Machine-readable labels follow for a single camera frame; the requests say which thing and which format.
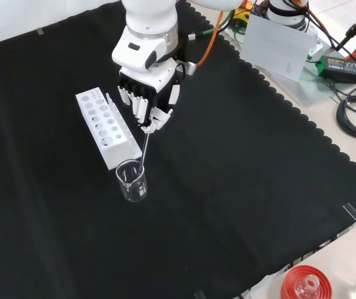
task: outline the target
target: red cap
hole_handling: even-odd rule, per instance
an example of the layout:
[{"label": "red cap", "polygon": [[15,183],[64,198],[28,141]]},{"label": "red cap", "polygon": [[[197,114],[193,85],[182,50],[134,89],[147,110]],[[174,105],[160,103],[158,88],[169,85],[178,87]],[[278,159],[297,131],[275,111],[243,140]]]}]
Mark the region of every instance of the red cap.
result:
[{"label": "red cap", "polygon": [[296,266],[287,273],[281,288],[281,299],[298,299],[295,285],[308,275],[315,275],[320,282],[319,294],[316,299],[331,299],[333,297],[332,285],[322,271],[311,266]]}]

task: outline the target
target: black cloth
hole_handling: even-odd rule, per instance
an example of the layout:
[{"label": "black cloth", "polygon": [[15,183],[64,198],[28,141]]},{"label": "black cloth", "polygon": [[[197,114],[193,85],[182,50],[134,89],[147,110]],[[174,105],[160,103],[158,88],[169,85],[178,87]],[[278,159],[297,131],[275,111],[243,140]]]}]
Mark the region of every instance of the black cloth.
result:
[{"label": "black cloth", "polygon": [[[181,30],[209,28],[177,8]],[[352,223],[356,164],[222,38],[150,138],[148,196],[125,201],[75,99],[109,92],[143,142],[110,61],[124,17],[0,42],[0,299],[230,299]]]}]

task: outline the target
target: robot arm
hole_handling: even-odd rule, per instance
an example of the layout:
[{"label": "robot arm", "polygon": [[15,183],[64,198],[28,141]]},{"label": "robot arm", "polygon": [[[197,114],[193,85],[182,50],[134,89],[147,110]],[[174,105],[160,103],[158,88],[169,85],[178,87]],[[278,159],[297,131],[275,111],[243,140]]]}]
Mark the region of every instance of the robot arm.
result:
[{"label": "robot arm", "polygon": [[[211,9],[229,11],[243,0],[193,0]],[[159,130],[169,120],[180,92],[176,71],[178,16],[176,0],[122,0],[127,26],[114,48],[121,65],[118,89],[145,133]]]}]

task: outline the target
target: green cable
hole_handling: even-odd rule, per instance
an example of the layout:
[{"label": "green cable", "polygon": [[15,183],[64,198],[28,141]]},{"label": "green cable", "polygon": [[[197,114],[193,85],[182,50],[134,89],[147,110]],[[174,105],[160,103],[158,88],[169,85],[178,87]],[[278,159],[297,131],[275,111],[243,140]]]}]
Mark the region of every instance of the green cable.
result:
[{"label": "green cable", "polygon": [[[234,14],[233,11],[231,11],[231,12],[228,14],[228,16],[226,17],[226,19],[223,20],[223,22],[219,25],[219,28],[223,27],[223,26],[230,20],[232,14]],[[204,35],[206,35],[206,34],[212,34],[212,33],[214,32],[214,29],[215,29],[215,28],[206,30],[206,31],[203,32],[203,34],[204,34]]]}]

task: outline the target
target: stirring rod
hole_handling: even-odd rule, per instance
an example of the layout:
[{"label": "stirring rod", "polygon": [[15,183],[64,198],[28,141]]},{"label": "stirring rod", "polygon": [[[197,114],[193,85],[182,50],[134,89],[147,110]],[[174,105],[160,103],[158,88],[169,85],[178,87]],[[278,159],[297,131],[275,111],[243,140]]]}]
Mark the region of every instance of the stirring rod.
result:
[{"label": "stirring rod", "polygon": [[147,152],[147,144],[148,144],[148,137],[150,136],[150,134],[146,134],[145,137],[145,144],[144,144],[144,149],[143,149],[143,153],[142,153],[142,161],[140,162],[140,166],[139,169],[142,168],[144,162],[145,162],[145,158],[146,158],[146,152]]}]

